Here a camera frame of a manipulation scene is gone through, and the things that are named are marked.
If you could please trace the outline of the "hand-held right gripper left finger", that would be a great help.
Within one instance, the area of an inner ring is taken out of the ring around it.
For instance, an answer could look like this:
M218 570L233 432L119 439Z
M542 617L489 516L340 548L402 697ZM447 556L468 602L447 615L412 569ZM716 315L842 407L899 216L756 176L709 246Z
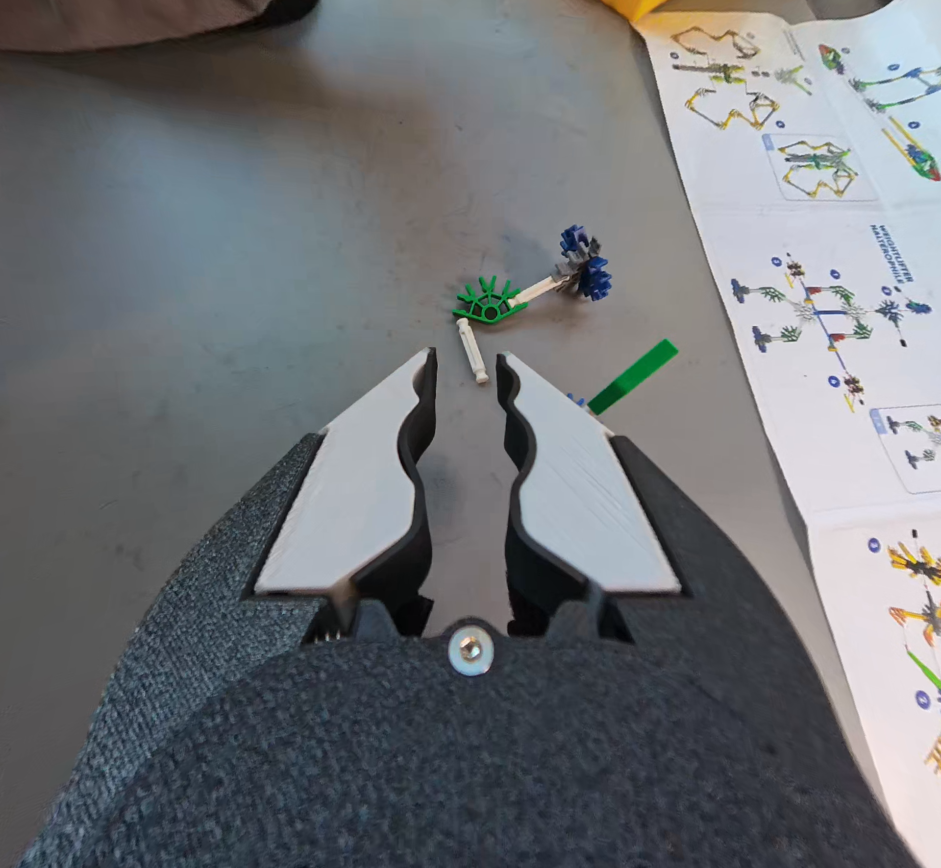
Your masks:
M256 595L418 596L432 544L417 463L436 431L437 380L437 352L420 350L317 434Z

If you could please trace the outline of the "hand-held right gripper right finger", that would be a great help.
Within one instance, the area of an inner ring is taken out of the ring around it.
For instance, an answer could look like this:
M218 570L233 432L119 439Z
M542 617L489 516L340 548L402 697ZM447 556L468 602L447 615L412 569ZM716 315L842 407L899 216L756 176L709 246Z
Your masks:
M531 602L676 595L680 578L635 491L616 435L519 357L497 357L503 447L517 469L505 559Z

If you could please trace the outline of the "white toy rod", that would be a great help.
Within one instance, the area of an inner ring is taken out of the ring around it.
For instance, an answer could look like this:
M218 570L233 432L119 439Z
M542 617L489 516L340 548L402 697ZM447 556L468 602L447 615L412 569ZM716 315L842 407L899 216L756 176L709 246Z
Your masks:
M477 343L476 335L471 327L470 320L465 317L458 318L456 328L474 380L477 385L487 384L489 382L487 366Z
M531 301L535 300L539 296L544 295L545 293L554 292L560 289L565 289L571 285L571 277L568 275L551 275L547 276L534 285L525 287L518 291L513 297L508 300L508 304L511 308L515 309L517 307L522 307L529 304Z

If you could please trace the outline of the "grey desk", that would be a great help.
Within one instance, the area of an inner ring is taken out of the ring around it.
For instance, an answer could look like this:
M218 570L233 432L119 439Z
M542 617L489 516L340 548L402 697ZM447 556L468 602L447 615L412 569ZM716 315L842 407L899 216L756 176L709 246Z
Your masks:
M678 441L727 488L757 442L719 412L744 375L634 35L523 0L326 0L312 32L17 59L2 94L2 657L36 741L131 582L195 534L200 478L266 473L135 624L23 866L939 866L900 825L764 577L646 455ZM496 275L598 239L560 289L471 322ZM508 583L517 469L497 357L592 399L682 584L531 602ZM318 433L420 350L432 560L416 598L256 595Z

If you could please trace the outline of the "printed instruction sheet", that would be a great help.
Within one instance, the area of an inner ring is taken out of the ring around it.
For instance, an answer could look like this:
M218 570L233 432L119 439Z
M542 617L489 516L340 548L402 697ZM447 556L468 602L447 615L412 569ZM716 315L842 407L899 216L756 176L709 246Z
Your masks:
M638 25L883 792L939 831L939 0Z

